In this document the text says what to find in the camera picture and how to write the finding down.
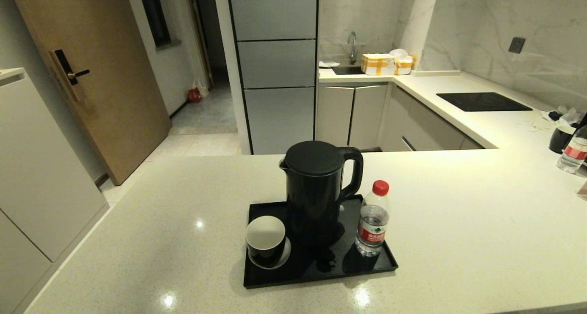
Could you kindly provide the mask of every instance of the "electric kettle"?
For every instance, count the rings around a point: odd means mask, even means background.
[[[341,189],[344,162],[354,160],[350,184]],[[306,141],[290,147],[279,167],[287,176],[288,237],[310,247],[328,247],[344,233],[342,200],[361,186],[363,155],[357,148]]]

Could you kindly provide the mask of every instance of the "black tray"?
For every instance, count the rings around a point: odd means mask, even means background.
[[[292,249],[289,259],[275,270],[263,270],[255,266],[249,260],[247,252],[243,286],[253,289],[396,270],[398,263],[387,243],[384,242],[383,250],[372,258],[361,256],[354,247],[362,201],[361,195],[355,195],[342,203],[344,210],[340,212],[339,222],[344,226],[344,234],[329,248],[306,248],[290,238]],[[249,222],[262,215],[276,216],[285,222],[285,205],[285,202],[251,204]]]

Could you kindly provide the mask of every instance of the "faucet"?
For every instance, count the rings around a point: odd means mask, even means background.
[[[354,31],[349,34],[349,38],[346,40],[346,43],[350,44],[351,39],[353,40],[353,43],[350,47],[350,64],[354,65],[354,62],[357,61],[357,51],[354,49],[357,44],[357,34]]]

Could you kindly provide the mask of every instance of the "kettle spout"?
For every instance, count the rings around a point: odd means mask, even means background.
[[[289,166],[285,163],[285,157],[283,157],[281,161],[279,161],[279,168],[281,168],[285,172],[289,170]]]

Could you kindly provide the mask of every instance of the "sink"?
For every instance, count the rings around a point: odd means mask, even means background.
[[[360,66],[356,66],[356,67],[334,67],[334,68],[332,68],[332,71],[334,71],[334,73],[336,73],[336,74],[365,74],[363,71],[361,71],[361,67]]]

